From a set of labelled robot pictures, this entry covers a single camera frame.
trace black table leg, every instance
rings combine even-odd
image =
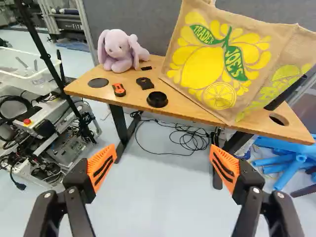
[[[125,122],[125,117],[124,117],[123,107],[118,106],[118,105],[110,105],[110,104],[109,104],[109,106],[110,106],[112,117],[113,117],[113,120],[115,123],[115,127],[116,127],[117,132],[118,132],[118,137],[120,139],[120,143],[118,144],[118,146],[116,148],[116,152],[117,152],[118,157],[117,157],[115,163],[118,163],[121,156],[123,155],[123,152],[128,144],[128,141],[132,137],[132,135],[135,131],[135,128],[141,119],[141,116],[136,115],[134,117],[132,123],[130,124],[130,126],[127,128],[126,122]]]
[[[305,170],[305,173],[307,173],[307,174],[313,174],[314,172],[316,172],[316,166],[313,166],[313,167]]]
[[[238,151],[249,139],[253,136],[253,134],[237,131],[227,142],[225,142],[222,149],[229,154],[233,155],[236,151]],[[216,169],[213,167],[213,187],[217,190],[221,190],[223,188],[223,182],[221,177],[216,172]]]
[[[296,198],[312,193],[316,193],[316,184],[291,192],[291,196],[292,198]]]
[[[236,151],[238,151],[250,138],[252,138],[253,134],[237,131],[235,134],[225,142],[223,146],[223,150],[233,155]]]

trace red button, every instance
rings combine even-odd
[[[23,120],[23,123],[29,125],[32,121],[29,118]]]

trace gray wall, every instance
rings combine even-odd
[[[150,53],[164,55],[181,0],[83,0],[94,47],[104,29],[136,34]],[[217,0],[219,9],[273,23],[299,23],[316,31],[316,0]]]

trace lemon print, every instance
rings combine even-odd
[[[203,94],[204,102],[215,110],[223,110],[234,106],[235,89],[228,83],[218,82],[210,85]]]
[[[186,15],[185,23],[167,76],[187,90],[205,89],[221,80],[241,96],[271,59],[270,36],[245,34],[242,28],[217,20],[207,23],[196,11]]]
[[[270,84],[263,86],[258,95],[259,97],[252,101],[242,112],[240,112],[235,121],[240,121],[252,111],[265,107],[270,101],[289,88],[296,82],[302,74],[305,74],[312,65],[307,63],[301,68],[296,65],[283,65],[273,74]]]
[[[180,85],[200,89],[214,83],[223,72],[223,54],[221,47],[202,47],[195,51],[183,67]]]

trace yellow lemon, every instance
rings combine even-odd
[[[185,62],[180,84],[192,89],[204,88],[220,77],[223,68],[223,49],[221,47],[202,47]]]
[[[234,88],[224,82],[210,85],[203,94],[204,102],[215,110],[223,110],[234,106],[236,92]]]

